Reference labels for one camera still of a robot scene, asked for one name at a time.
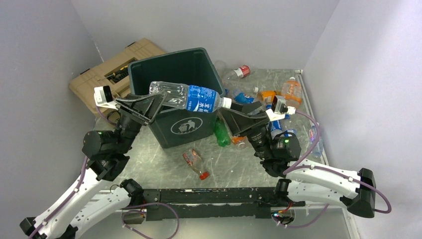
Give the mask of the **green plastic bottle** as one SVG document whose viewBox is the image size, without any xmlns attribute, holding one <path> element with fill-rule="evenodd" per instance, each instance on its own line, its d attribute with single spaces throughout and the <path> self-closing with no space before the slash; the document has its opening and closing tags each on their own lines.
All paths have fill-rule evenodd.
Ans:
<svg viewBox="0 0 422 239">
<path fill-rule="evenodd" d="M 230 145 L 231 143 L 230 136 L 227 132 L 225 123 L 220 118 L 216 119 L 213 131 L 216 137 L 217 144 L 220 147 L 225 147 L 225 146 Z"/>
</svg>

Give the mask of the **blue label water bottle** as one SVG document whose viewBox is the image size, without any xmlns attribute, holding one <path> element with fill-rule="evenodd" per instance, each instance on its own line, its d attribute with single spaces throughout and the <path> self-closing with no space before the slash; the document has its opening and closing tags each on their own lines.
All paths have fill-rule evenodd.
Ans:
<svg viewBox="0 0 422 239">
<path fill-rule="evenodd" d="M 284 132 L 280 120 L 270 121 L 269 128 L 272 139 Z"/>
</svg>

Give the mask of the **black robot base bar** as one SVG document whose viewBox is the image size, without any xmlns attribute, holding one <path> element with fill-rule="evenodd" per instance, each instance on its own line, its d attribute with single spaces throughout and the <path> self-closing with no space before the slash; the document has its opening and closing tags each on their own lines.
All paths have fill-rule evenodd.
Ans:
<svg viewBox="0 0 422 239">
<path fill-rule="evenodd" d="M 278 209 L 303 207 L 278 198 L 273 187 L 144 189 L 140 200 L 126 209 L 142 209 L 147 221 L 254 217 L 269 219 Z"/>
</svg>

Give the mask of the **small clear bottle red cap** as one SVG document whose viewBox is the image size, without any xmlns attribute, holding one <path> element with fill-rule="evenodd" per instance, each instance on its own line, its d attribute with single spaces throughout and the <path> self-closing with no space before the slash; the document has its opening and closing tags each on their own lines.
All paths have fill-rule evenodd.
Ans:
<svg viewBox="0 0 422 239">
<path fill-rule="evenodd" d="M 182 156 L 188 166 L 198 175 L 200 180 L 205 180 L 209 177 L 210 174 L 205 169 L 204 162 L 196 150 L 189 148 L 182 154 Z"/>
</svg>

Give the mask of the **clear bottle blue label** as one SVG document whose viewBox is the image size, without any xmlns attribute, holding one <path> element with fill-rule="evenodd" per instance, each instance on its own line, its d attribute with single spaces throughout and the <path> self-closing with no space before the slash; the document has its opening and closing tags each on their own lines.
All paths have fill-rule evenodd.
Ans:
<svg viewBox="0 0 422 239">
<path fill-rule="evenodd" d="M 229 109 L 232 99 L 222 97 L 215 90 L 195 85 L 153 81 L 149 93 L 166 93 L 166 107 L 190 112 L 213 113 L 220 108 Z"/>
</svg>

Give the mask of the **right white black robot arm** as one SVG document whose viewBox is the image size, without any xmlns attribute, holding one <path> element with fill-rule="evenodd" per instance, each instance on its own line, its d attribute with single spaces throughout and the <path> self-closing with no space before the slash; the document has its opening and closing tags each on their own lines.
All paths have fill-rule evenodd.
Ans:
<svg viewBox="0 0 422 239">
<path fill-rule="evenodd" d="M 274 190 L 277 205 L 291 202 L 320 202 L 347 209 L 362 218 L 375 216 L 376 186 L 373 172 L 362 168 L 358 172 L 333 168 L 301 155 L 300 142 L 293 132 L 270 133 L 270 123 L 294 113 L 293 107 L 282 104 L 248 115 L 245 105 L 218 110 L 229 132 L 245 136 L 255 150 L 255 156 L 265 172 L 277 177 Z"/>
</svg>

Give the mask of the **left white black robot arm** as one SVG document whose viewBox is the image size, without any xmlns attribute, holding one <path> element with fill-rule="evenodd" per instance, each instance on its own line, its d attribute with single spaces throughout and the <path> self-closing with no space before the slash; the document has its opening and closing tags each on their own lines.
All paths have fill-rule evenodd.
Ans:
<svg viewBox="0 0 422 239">
<path fill-rule="evenodd" d="M 128 95 L 114 103 L 120 115 L 114 130 L 92 130 L 83 140 L 85 159 L 80 176 L 46 211 L 25 218 L 20 228 L 30 239 L 78 239 L 118 209 L 139 208 L 142 187 L 132 179 L 95 203 L 91 199 L 111 184 L 129 161 L 127 153 L 143 126 L 154 122 L 167 94 Z"/>
</svg>

